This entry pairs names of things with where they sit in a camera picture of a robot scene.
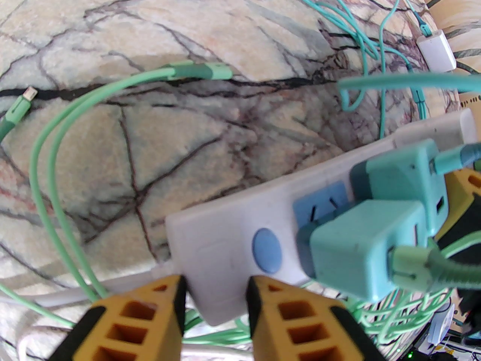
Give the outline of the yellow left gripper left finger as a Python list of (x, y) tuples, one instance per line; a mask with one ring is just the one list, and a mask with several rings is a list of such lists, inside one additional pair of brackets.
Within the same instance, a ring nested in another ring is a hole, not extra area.
[(170, 275), (94, 303), (71, 332), (75, 361), (179, 361), (187, 281)]

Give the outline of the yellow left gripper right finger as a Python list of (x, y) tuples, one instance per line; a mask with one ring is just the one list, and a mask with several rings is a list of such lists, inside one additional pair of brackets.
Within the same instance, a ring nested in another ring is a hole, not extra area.
[(267, 276), (246, 289), (255, 361), (380, 361), (344, 304)]

